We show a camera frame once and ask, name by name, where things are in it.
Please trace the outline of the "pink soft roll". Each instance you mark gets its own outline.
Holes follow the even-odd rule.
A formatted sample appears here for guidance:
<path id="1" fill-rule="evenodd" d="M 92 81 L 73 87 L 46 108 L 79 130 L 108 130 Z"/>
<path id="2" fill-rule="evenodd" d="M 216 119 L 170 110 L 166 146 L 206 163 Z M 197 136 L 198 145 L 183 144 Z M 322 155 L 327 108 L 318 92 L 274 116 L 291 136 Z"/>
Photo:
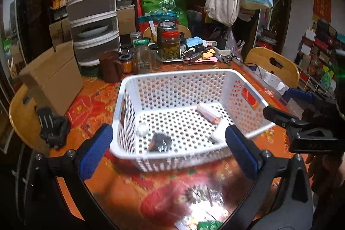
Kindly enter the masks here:
<path id="1" fill-rule="evenodd" d="M 212 124 L 219 124 L 222 119 L 221 113 L 216 111 L 211 105 L 205 103 L 197 105 L 196 111 Z"/>

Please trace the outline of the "black mesh scrubber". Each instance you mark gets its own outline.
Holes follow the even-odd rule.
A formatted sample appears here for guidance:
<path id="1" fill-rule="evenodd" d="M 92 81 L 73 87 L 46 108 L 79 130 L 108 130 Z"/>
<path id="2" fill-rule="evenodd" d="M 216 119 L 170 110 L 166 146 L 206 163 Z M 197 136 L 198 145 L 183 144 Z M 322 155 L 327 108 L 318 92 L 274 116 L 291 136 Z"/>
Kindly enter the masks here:
<path id="1" fill-rule="evenodd" d="M 173 141 L 170 136 L 164 133 L 154 133 L 149 144 L 148 151 L 166 153 L 171 148 L 172 142 Z"/>

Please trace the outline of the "green foil packet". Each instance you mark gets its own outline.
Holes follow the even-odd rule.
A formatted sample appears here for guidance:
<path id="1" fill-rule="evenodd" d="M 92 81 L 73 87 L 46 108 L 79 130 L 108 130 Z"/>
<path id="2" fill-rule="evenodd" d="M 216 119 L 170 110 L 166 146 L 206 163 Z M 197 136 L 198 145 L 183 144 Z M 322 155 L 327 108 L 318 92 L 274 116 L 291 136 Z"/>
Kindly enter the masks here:
<path id="1" fill-rule="evenodd" d="M 223 222 L 221 221 L 201 221 L 198 223 L 197 230 L 218 230 L 222 226 Z"/>

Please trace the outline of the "white cartoon wipes packet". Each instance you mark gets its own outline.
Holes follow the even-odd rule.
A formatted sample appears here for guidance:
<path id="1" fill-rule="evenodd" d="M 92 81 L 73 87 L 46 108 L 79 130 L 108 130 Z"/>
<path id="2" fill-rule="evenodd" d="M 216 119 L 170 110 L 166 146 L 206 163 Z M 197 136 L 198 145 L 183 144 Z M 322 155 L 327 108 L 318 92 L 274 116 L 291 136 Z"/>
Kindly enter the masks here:
<path id="1" fill-rule="evenodd" d="M 174 223 L 176 229 L 179 230 L 210 230 L 219 229 L 229 216 L 229 212 L 224 209 L 210 209 L 208 211 L 193 211 L 185 215 L 182 219 Z"/>

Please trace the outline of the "white crumpled soft ball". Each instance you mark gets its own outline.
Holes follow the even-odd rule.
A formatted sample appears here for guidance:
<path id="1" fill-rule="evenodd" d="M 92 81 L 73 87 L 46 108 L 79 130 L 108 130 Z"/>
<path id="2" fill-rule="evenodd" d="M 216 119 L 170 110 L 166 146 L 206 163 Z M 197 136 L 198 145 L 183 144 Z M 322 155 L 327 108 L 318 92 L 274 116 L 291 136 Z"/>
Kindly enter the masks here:
<path id="1" fill-rule="evenodd" d="M 136 130 L 136 135 L 138 137 L 145 137 L 149 133 L 150 129 L 146 123 L 140 123 Z"/>

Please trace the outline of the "right yellow wooden chair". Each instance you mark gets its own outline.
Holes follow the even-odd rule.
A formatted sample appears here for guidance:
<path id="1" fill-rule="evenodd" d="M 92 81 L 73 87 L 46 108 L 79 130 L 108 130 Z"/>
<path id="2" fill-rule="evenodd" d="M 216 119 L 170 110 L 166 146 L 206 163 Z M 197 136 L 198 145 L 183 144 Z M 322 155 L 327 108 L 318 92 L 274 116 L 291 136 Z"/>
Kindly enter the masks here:
<path id="1" fill-rule="evenodd" d="M 249 65 L 257 65 L 276 75 L 290 88 L 297 88 L 299 82 L 299 69 L 289 59 L 263 47 L 251 49 L 245 59 Z"/>

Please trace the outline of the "shelf with boxes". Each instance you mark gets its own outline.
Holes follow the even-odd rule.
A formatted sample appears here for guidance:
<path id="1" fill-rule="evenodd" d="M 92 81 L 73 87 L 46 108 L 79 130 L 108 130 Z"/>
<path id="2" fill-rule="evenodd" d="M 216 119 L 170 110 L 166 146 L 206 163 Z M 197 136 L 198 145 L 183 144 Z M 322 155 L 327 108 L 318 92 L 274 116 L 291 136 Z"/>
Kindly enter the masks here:
<path id="1" fill-rule="evenodd" d="M 298 89 L 334 97 L 336 48 L 344 49 L 344 35 L 326 20 L 319 19 L 302 36 L 295 64 L 299 69 Z"/>

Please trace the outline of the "black phone clamp stand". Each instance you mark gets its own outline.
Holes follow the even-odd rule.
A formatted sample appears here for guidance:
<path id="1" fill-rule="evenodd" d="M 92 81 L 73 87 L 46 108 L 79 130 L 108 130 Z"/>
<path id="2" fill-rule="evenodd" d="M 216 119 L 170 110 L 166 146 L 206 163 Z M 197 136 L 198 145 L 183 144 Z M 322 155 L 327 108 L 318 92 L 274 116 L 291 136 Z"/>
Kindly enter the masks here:
<path id="1" fill-rule="evenodd" d="M 60 149 L 66 145 L 67 136 L 71 130 L 71 122 L 66 116 L 55 116 L 49 107 L 36 107 L 39 118 L 39 137 L 49 148 Z"/>

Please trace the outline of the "left yellow wooden chair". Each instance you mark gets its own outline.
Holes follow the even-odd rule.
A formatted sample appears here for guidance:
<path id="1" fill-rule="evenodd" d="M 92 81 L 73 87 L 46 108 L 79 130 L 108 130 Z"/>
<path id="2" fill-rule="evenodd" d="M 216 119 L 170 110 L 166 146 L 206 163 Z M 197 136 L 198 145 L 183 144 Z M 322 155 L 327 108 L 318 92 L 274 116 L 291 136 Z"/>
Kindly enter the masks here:
<path id="1" fill-rule="evenodd" d="M 11 100 L 9 120 L 15 133 L 27 146 L 48 156 L 50 149 L 39 136 L 41 127 L 35 107 L 34 98 L 28 96 L 27 87 L 22 85 Z"/>

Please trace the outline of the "brown cardboard box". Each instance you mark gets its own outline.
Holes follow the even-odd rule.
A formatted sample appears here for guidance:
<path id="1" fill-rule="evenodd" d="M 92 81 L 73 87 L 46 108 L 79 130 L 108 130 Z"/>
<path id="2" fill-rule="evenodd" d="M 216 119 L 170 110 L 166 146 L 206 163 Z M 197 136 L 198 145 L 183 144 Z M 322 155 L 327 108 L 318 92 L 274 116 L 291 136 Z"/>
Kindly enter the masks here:
<path id="1" fill-rule="evenodd" d="M 55 115 L 63 116 L 84 86 L 72 41 L 50 48 L 19 74 L 28 94 L 38 107 L 49 107 Z"/>

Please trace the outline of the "white perforated plastic basket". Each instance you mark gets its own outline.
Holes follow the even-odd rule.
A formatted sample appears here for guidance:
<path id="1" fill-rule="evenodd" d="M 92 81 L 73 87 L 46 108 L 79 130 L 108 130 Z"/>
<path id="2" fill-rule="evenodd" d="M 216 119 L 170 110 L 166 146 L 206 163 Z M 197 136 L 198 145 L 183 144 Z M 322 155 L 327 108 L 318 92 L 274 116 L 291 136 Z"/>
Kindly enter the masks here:
<path id="1" fill-rule="evenodd" d="M 197 111 L 211 105 L 222 114 L 212 124 Z M 235 125 L 246 138 L 273 127 L 263 116 L 264 98 L 237 71 L 197 69 L 126 77 L 119 88 L 113 115 L 110 152 L 142 172 L 171 171 L 202 165 L 230 156 L 224 133 Z M 140 123 L 149 126 L 136 135 Z M 149 152 L 154 133 L 171 137 L 168 152 Z"/>

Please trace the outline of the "red-lid pickle jar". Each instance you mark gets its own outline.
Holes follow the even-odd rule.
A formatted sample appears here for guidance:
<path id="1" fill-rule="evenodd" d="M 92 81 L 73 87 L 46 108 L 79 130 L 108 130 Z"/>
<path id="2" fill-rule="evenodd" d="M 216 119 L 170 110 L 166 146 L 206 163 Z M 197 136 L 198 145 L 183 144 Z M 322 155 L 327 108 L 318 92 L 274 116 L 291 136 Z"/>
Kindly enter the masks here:
<path id="1" fill-rule="evenodd" d="M 161 33 L 161 48 L 164 59 L 179 59 L 180 33 L 178 31 L 163 31 Z"/>

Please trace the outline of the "green-lid glass jar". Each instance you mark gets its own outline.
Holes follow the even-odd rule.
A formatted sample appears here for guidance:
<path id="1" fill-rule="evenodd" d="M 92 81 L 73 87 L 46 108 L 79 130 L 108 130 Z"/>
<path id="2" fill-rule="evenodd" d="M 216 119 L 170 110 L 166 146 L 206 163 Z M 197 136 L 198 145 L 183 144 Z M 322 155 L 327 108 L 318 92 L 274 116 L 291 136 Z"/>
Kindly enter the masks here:
<path id="1" fill-rule="evenodd" d="M 133 42 L 135 62 L 139 74 L 151 72 L 149 42 L 147 39 L 136 39 Z"/>

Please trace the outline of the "grey tiered food cover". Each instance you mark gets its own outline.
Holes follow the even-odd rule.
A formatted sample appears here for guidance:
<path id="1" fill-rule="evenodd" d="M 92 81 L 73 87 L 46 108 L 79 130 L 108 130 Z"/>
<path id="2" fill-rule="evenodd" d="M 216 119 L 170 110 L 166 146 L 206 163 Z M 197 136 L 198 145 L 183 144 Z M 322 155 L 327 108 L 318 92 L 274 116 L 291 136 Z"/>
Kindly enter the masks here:
<path id="1" fill-rule="evenodd" d="M 67 0 L 66 8 L 80 66 L 98 65 L 103 53 L 120 50 L 116 0 Z"/>

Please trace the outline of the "red wall banner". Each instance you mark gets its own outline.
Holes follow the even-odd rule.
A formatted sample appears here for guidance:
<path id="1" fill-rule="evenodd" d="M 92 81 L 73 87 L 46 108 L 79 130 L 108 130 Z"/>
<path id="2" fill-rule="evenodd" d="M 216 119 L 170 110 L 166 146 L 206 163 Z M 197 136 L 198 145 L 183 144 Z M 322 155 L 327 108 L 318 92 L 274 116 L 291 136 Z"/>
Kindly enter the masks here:
<path id="1" fill-rule="evenodd" d="M 330 23 L 332 20 L 332 0 L 314 0 L 312 19 L 323 19 Z"/>

